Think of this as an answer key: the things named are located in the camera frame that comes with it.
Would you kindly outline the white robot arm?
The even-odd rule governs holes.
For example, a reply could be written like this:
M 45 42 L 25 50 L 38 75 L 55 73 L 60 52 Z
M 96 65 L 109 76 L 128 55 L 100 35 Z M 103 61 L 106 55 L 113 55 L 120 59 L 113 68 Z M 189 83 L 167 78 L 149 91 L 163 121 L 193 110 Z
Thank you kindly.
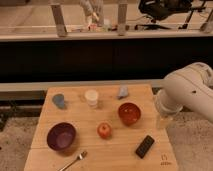
M 155 96 L 156 128 L 164 129 L 184 107 L 213 123 L 213 69 L 195 62 L 169 73 Z

